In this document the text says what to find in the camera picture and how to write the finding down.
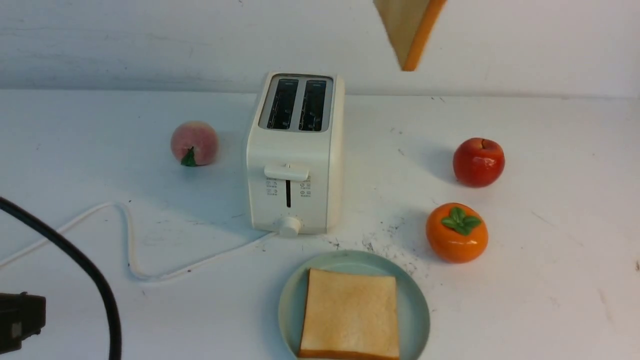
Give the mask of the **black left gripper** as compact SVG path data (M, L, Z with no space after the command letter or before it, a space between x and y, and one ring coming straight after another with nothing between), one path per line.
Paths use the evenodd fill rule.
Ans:
M22 348L22 341L46 326L47 300L27 292L0 294L0 353Z

